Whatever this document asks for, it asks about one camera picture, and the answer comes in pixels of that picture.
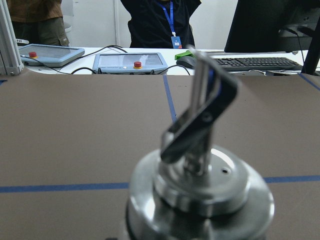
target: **black shirt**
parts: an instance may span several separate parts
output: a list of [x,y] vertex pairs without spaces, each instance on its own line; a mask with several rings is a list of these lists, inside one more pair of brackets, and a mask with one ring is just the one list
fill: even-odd
[[[174,30],[180,37],[182,47],[195,45],[189,20],[200,0],[172,0]],[[170,16],[170,0],[121,0],[131,15],[128,28],[131,34],[131,48],[162,48],[172,49],[173,36],[161,4]]]

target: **metal cylinder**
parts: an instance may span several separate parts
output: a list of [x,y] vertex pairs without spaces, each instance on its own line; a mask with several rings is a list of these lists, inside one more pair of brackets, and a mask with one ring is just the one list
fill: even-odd
[[265,181],[221,147],[214,146],[210,154],[210,165],[215,167],[205,178],[184,174],[183,159],[176,164],[161,162],[159,150],[145,156],[131,177],[124,236],[131,240],[265,239],[274,215],[273,196]]

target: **pants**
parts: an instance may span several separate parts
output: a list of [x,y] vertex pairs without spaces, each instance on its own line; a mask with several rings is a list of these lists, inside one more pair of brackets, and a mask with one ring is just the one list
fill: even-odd
[[30,44],[68,46],[62,17],[39,22],[12,22],[16,39],[28,40]]

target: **screw hole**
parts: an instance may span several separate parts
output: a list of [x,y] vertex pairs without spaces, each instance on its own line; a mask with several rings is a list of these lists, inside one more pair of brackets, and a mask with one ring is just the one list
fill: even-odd
[[222,168],[221,171],[224,173],[224,174],[228,174],[229,173],[229,170],[227,168]]

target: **person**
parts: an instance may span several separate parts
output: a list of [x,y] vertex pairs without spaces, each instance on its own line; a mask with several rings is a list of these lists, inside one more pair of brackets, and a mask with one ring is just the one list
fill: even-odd
[[62,0],[6,0],[17,39],[30,44],[68,46]]
[[121,0],[130,13],[131,48],[181,49],[195,45],[189,19],[200,0]]

